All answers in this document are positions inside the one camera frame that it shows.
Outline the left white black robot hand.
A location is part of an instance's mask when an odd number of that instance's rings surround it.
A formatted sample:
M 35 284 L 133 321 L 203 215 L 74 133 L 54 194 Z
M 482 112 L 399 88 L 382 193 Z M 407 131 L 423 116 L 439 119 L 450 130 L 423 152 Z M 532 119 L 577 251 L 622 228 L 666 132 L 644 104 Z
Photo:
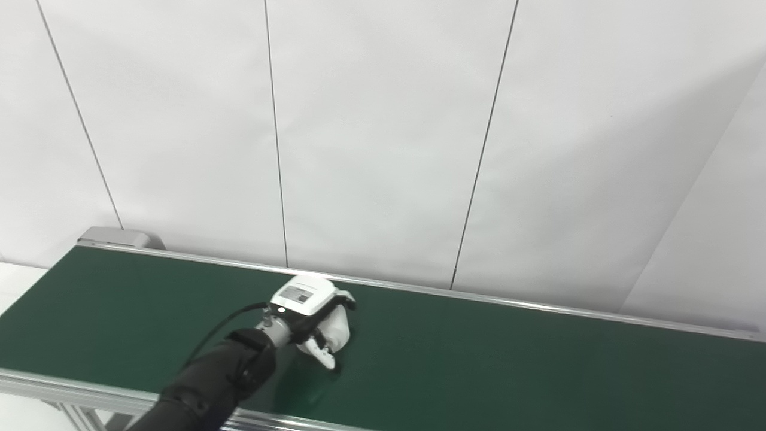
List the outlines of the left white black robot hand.
M 296 275 L 271 297 L 259 328 L 277 348 L 293 344 L 337 372 L 336 354 L 351 337 L 347 312 L 356 307 L 352 294 L 333 282 Z

